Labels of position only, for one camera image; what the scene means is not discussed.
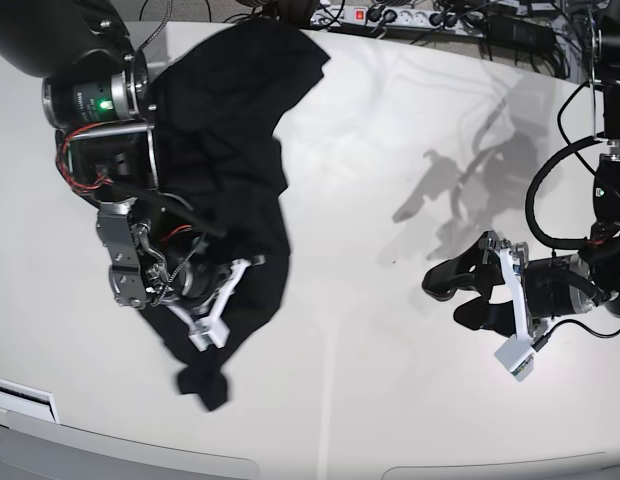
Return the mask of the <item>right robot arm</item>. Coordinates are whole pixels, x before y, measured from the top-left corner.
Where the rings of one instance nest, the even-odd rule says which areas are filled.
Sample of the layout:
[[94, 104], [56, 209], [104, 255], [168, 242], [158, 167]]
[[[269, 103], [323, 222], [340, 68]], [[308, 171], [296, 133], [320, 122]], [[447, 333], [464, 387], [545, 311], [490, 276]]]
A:
[[210, 259], [224, 228], [160, 188], [144, 50], [108, 1], [0, 1], [0, 55], [42, 82], [55, 164], [94, 205], [115, 301], [164, 306], [200, 350], [223, 347], [223, 311], [256, 258]]

